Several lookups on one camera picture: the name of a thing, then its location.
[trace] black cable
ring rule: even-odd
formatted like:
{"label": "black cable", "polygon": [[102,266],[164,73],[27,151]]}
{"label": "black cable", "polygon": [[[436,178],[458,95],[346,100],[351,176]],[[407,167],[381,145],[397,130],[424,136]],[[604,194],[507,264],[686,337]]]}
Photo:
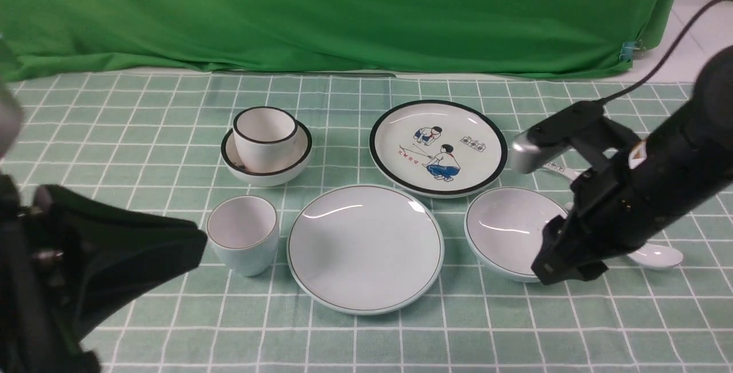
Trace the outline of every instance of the black cable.
{"label": "black cable", "polygon": [[678,34],[677,38],[672,43],[672,46],[670,46],[669,49],[667,49],[667,52],[665,52],[662,59],[659,61],[659,63],[657,63],[657,66],[652,68],[652,70],[650,70],[649,73],[647,73],[647,75],[644,76],[644,78],[642,78],[637,83],[635,83],[634,85],[631,85],[628,88],[622,89],[621,91],[618,91],[617,93],[613,93],[605,98],[598,99],[597,102],[600,102],[601,105],[605,105],[613,101],[614,99],[617,99],[620,96],[625,96],[625,94],[628,94],[631,91],[633,91],[634,89],[639,88],[640,86],[646,84],[647,81],[649,81],[650,78],[652,78],[652,76],[654,76],[655,73],[657,73],[659,69],[662,68],[662,65],[664,65],[665,62],[667,62],[667,59],[670,57],[670,55],[672,55],[672,52],[675,51],[677,45],[680,44],[680,41],[685,37],[689,29],[700,18],[700,16],[702,16],[703,13],[707,12],[707,10],[709,10],[713,6],[721,2],[725,2],[725,1],[733,2],[733,0],[711,0],[710,2],[707,2],[707,4],[705,4],[704,7],[700,8],[700,10],[697,11],[697,13],[691,19],[689,19],[689,22],[685,25],[685,27],[680,32],[680,34]]}

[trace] white cup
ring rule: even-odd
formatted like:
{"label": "white cup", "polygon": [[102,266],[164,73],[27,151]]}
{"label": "white cup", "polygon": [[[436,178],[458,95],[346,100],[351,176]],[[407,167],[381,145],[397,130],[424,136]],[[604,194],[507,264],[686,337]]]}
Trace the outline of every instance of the white cup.
{"label": "white cup", "polygon": [[241,276],[256,276],[272,264],[277,251],[277,210],[254,195],[231,198],[211,212],[206,232],[222,263]]}
{"label": "white cup", "polygon": [[235,144],[244,167],[259,174],[290,167],[297,130],[293,115],[279,108],[253,107],[237,114]]}

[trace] white spoon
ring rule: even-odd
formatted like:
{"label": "white spoon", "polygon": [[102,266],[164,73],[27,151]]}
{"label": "white spoon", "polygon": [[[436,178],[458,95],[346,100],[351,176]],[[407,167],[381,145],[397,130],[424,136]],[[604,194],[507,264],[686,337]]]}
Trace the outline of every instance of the white spoon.
{"label": "white spoon", "polygon": [[[575,170],[568,170],[560,164],[548,162],[543,167],[545,169],[557,172],[566,177],[570,182],[574,182],[579,174]],[[570,211],[573,209],[573,203],[565,203],[565,209]],[[645,244],[633,253],[626,254],[634,263],[637,263],[647,269],[670,269],[683,262],[683,254],[677,248],[668,247],[667,245]]]}

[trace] blue shorts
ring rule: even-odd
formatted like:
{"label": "blue shorts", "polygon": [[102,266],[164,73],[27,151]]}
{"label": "blue shorts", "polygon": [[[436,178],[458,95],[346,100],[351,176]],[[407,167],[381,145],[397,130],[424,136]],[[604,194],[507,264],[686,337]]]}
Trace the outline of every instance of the blue shorts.
{"label": "blue shorts", "polygon": [[415,138],[420,138],[423,141],[423,143],[426,143],[430,139],[429,136],[422,135],[422,134],[420,134],[419,131],[415,133]]}
{"label": "blue shorts", "polygon": [[456,167],[443,167],[443,165],[428,165],[427,171],[435,177],[443,177],[445,179],[458,175],[460,170]]}

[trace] cup rim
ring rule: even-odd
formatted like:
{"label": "cup rim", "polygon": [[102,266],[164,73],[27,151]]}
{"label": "cup rim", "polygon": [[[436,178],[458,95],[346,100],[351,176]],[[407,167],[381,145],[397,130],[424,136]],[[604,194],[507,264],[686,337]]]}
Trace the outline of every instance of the cup rim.
{"label": "cup rim", "polygon": [[[290,120],[293,121],[293,130],[287,136],[285,136],[285,138],[280,138],[280,140],[275,140],[275,141],[260,141],[260,140],[255,140],[254,138],[250,138],[249,136],[244,135],[244,133],[241,132],[239,130],[239,128],[237,128],[239,117],[241,117],[245,112],[248,112],[248,111],[251,111],[251,110],[254,110],[254,109],[265,109],[265,108],[266,109],[274,109],[275,111],[283,112],[283,114],[287,115],[290,118]],[[293,115],[290,114],[290,112],[288,112],[288,111],[286,111],[284,109],[280,109],[280,108],[277,108],[277,107],[270,107],[270,106],[267,106],[267,105],[260,105],[258,107],[251,107],[251,108],[247,108],[247,109],[244,109],[244,110],[240,111],[237,114],[237,116],[234,117],[234,122],[233,122],[233,125],[232,125],[232,128],[231,129],[234,130],[234,132],[236,132],[237,135],[240,136],[242,139],[247,140],[247,141],[250,141],[251,143],[256,143],[256,144],[277,144],[277,143],[283,143],[284,141],[290,140],[290,138],[293,138],[293,136],[295,136],[295,133],[298,132],[298,120],[296,120],[295,117],[293,117]]]}
{"label": "cup rim", "polygon": [[230,130],[227,131],[226,134],[224,134],[224,138],[222,139],[222,159],[224,160],[224,163],[227,164],[231,169],[235,170],[236,172],[241,172],[241,174],[249,175],[252,177],[272,177],[275,175],[284,174],[285,172],[288,172],[295,167],[298,167],[298,165],[303,164],[303,162],[308,159],[308,156],[311,154],[311,150],[313,149],[313,136],[311,135],[311,132],[308,130],[308,128],[299,120],[295,121],[295,124],[297,126],[296,130],[298,128],[302,129],[303,132],[306,134],[307,138],[307,145],[306,145],[306,151],[303,152],[303,155],[301,158],[298,159],[295,163],[292,165],[289,165],[282,170],[277,170],[273,172],[253,172],[249,170],[245,170],[243,167],[240,167],[236,165],[234,162],[231,162],[230,157],[227,156],[227,142],[230,140],[230,136],[233,135],[234,129],[230,128]]}
{"label": "cup rim", "polygon": [[[210,231],[210,222],[211,222],[211,216],[212,216],[212,215],[214,214],[214,212],[215,212],[215,211],[217,211],[217,210],[219,209],[219,207],[223,206],[224,204],[228,203],[229,201],[234,201],[234,200],[238,200],[238,199],[240,199],[240,198],[256,198],[256,199],[259,199],[259,200],[265,201],[265,203],[267,203],[267,205],[269,205],[269,206],[270,206],[270,208],[272,208],[272,211],[273,211],[273,212],[275,213],[275,224],[273,224],[273,226],[272,226],[272,228],[270,229],[270,231],[268,231],[268,232],[267,232],[267,234],[265,234],[265,236],[264,236],[264,237],[262,237],[262,239],[260,239],[259,241],[257,241],[257,242],[256,242],[256,243],[254,243],[253,245],[247,245],[247,246],[245,246],[245,247],[227,247],[226,245],[222,245],[222,244],[220,244],[219,242],[217,242],[217,240],[214,240],[214,238],[213,238],[213,237],[211,236],[211,231]],[[274,230],[275,230],[275,229],[277,228],[277,222],[278,222],[278,220],[277,220],[277,209],[275,208],[275,206],[273,206],[273,204],[272,204],[272,203],[270,203],[270,201],[266,200],[265,198],[262,198],[262,197],[258,197],[258,196],[256,196],[256,195],[249,195],[249,194],[248,194],[248,195],[238,195],[237,197],[233,197],[233,198],[228,198],[227,200],[221,201],[221,202],[220,202],[220,203],[219,203],[219,204],[218,204],[217,206],[215,206],[215,208],[214,208],[214,209],[213,209],[213,210],[211,211],[211,213],[209,214],[209,219],[207,219],[207,220],[206,220],[206,236],[207,236],[207,238],[208,238],[208,239],[209,239],[209,240],[210,240],[210,241],[211,241],[212,243],[214,243],[214,244],[218,245],[218,246],[219,246],[219,247],[221,247],[221,248],[225,248],[225,249],[227,249],[227,250],[250,250],[250,249],[252,249],[252,248],[255,248],[255,247],[257,247],[258,245],[261,245],[262,243],[264,243],[264,242],[265,242],[265,240],[267,240],[267,238],[269,237],[269,235],[271,235],[271,234],[272,234],[272,232],[273,232],[273,231],[274,231]]]}

